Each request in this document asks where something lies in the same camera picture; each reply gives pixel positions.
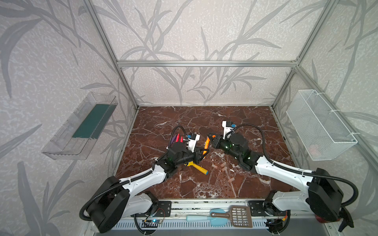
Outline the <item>orange marker pen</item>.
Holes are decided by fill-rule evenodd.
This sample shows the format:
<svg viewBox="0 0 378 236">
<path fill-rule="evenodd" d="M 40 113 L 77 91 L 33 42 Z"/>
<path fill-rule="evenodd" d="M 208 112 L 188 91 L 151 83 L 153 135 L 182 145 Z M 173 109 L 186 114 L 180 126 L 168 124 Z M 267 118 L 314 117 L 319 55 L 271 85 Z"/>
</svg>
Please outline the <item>orange marker pen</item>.
<svg viewBox="0 0 378 236">
<path fill-rule="evenodd" d="M 206 155 L 206 154 L 207 154 L 209 144 L 210 144 L 210 139 L 207 137 L 206 142 L 205 142 L 205 147 L 204 147 L 205 150 L 203 151 L 203 154 L 202 154 L 202 155 Z"/>
</svg>

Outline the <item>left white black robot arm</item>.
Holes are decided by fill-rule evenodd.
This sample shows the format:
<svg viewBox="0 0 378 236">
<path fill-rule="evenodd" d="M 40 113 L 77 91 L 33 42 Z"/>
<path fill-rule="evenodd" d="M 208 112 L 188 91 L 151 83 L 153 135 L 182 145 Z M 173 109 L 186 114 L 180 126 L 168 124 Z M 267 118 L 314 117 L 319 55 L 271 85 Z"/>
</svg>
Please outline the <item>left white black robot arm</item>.
<svg viewBox="0 0 378 236">
<path fill-rule="evenodd" d="M 157 200 L 144 191 L 174 176 L 181 165 L 198 164 L 209 151 L 208 147 L 173 143 L 150 169 L 128 178 L 107 178 L 80 209 L 80 219 L 92 221 L 100 233 L 105 233 L 123 217 L 148 212 Z"/>
</svg>

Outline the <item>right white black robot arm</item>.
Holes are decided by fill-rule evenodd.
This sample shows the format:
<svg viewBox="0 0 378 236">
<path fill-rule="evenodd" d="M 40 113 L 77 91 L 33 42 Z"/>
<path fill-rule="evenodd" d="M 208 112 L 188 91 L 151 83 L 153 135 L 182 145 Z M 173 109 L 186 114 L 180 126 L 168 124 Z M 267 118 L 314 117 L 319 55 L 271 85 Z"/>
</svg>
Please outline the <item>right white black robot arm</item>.
<svg viewBox="0 0 378 236">
<path fill-rule="evenodd" d="M 242 169 L 296 188 L 294 192 L 272 190 L 263 203 L 267 214 L 287 210 L 311 211 L 326 222 L 349 217 L 349 212 L 342 206 L 344 194 L 334 180 L 312 177 L 310 170 L 269 161 L 262 153 L 251 151 L 247 140 L 239 133 L 232 134 L 228 140 L 210 133 L 208 139 L 213 148 L 234 157 Z"/>
</svg>

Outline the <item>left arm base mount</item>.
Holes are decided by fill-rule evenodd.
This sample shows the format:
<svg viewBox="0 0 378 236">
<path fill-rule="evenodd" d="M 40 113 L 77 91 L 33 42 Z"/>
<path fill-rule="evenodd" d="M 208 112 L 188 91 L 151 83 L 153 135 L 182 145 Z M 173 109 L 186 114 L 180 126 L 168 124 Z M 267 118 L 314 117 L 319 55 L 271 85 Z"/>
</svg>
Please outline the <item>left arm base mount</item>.
<svg viewBox="0 0 378 236">
<path fill-rule="evenodd" d="M 172 202 L 171 201 L 158 201 L 145 213 L 137 213 L 136 217 L 169 217 L 171 215 Z"/>
</svg>

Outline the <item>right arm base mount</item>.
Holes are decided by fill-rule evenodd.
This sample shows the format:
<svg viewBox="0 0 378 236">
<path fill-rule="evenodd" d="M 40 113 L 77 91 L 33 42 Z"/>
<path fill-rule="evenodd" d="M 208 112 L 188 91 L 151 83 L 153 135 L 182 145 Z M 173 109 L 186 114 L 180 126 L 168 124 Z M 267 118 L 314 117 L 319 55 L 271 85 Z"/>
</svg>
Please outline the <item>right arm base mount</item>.
<svg viewBox="0 0 378 236">
<path fill-rule="evenodd" d="M 252 216 L 260 217 L 285 217 L 286 211 L 278 210 L 271 202 L 266 200 L 248 201 L 248 207 Z"/>
</svg>

